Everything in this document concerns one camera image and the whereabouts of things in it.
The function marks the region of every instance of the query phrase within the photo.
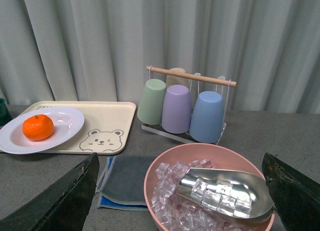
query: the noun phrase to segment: tray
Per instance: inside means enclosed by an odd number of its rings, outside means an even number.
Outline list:
[[[40,101],[31,105],[22,114],[52,106],[68,106],[80,110],[84,115],[84,125],[70,140],[42,153],[79,155],[95,152],[98,155],[115,155],[125,148],[136,111],[134,103]]]

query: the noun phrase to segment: mandarin orange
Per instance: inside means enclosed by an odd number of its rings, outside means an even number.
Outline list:
[[[27,118],[22,124],[22,132],[31,141],[49,138],[55,130],[54,122],[45,114]]]

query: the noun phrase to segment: purple cup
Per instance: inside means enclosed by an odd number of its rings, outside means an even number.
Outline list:
[[[191,122],[191,105],[188,87],[181,84],[168,87],[163,101],[163,129],[172,134],[187,132]]]

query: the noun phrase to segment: plastic cup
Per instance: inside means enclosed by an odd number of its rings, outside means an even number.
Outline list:
[[[12,117],[6,106],[6,100],[4,98],[0,98],[0,126],[9,123],[11,120]]]
[[[191,95],[181,84],[167,88],[162,111],[162,128],[172,134],[182,134],[189,130],[191,122]]]
[[[176,72],[180,72],[180,73],[185,73],[186,72],[186,70],[184,70],[183,68],[180,68],[180,67],[174,67],[174,68],[171,68],[170,70],[176,71]],[[172,86],[172,85],[183,85],[183,86],[189,87],[188,79],[186,79],[184,77],[177,77],[177,76],[167,75],[165,83],[166,83],[166,87],[167,88]]]
[[[147,125],[161,124],[166,89],[166,83],[160,79],[149,79],[145,83],[137,110],[140,121]]]
[[[216,143],[222,133],[223,119],[223,97],[214,91],[201,92],[194,105],[189,133],[198,142]]]

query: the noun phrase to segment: gray table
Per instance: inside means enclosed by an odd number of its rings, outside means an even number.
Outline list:
[[[27,106],[9,105],[13,117]],[[230,111],[219,145],[247,158],[261,170],[266,152],[320,183],[320,115],[284,114],[260,111]],[[141,129],[136,115],[125,149],[119,155],[160,155],[182,143]],[[65,175],[86,155],[35,153],[0,154],[0,219],[17,210],[49,185]],[[100,172],[107,156],[100,155]],[[84,231],[156,231],[147,211],[121,211],[97,208],[98,195],[92,200]],[[284,231],[276,215],[272,231]]]

